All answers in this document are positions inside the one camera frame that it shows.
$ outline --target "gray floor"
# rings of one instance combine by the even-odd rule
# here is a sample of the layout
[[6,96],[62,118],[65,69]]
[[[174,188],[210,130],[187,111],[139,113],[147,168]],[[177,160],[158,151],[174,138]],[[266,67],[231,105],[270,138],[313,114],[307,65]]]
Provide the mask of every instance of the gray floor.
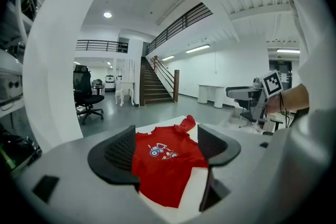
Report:
[[125,97],[122,107],[116,105],[114,93],[105,93],[105,99],[94,105],[95,109],[104,110],[104,120],[100,116],[90,115],[86,124],[80,127],[83,136],[89,136],[114,128],[135,125],[142,127],[161,121],[166,121],[181,115],[192,115],[196,122],[224,126],[233,113],[231,108],[214,108],[213,103],[199,104],[196,99],[179,95],[178,103],[150,104],[136,108]]

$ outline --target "ceiling light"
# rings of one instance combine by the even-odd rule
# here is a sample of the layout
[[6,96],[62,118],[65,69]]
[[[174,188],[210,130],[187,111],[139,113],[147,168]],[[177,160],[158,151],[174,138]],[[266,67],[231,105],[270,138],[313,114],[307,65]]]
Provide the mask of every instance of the ceiling light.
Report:
[[300,50],[284,50],[284,49],[278,49],[277,52],[287,52],[290,54],[299,54]]
[[169,59],[172,59],[172,58],[174,58],[174,56],[169,56],[167,58],[164,58],[164,59],[162,59],[162,61],[169,60]]
[[106,18],[111,18],[111,17],[112,17],[112,14],[109,13],[109,12],[105,12],[105,13],[104,13],[104,17],[106,17]]
[[205,46],[201,46],[201,47],[198,47],[198,48],[195,48],[195,49],[192,49],[192,50],[187,50],[186,53],[189,54],[190,52],[194,52],[194,51],[197,51],[197,50],[203,50],[203,49],[206,49],[206,48],[209,48],[210,45],[205,45]]

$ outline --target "black office chair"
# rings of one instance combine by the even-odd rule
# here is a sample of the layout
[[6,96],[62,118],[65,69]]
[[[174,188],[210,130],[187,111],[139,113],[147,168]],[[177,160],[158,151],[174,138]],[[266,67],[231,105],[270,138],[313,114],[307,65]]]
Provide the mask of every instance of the black office chair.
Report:
[[73,80],[74,80],[74,97],[75,97],[75,105],[85,106],[85,110],[78,111],[77,115],[85,114],[82,124],[85,125],[85,120],[90,114],[95,114],[101,116],[101,119],[104,119],[104,111],[103,109],[93,109],[93,104],[97,104],[104,100],[104,96],[102,95],[92,95],[92,88],[90,83],[91,74],[86,66],[76,65],[75,70],[73,72]]

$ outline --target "stair railing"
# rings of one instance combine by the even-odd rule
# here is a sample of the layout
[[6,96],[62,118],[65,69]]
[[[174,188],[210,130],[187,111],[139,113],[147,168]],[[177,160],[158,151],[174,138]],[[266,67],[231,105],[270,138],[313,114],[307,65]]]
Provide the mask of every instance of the stair railing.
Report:
[[158,74],[158,72],[162,75],[162,77],[166,80],[167,84],[172,88],[173,92],[173,100],[174,102],[179,101],[179,84],[180,84],[180,71],[174,70],[174,75],[172,75],[168,69],[158,60],[157,56],[151,58],[150,62],[154,72]]

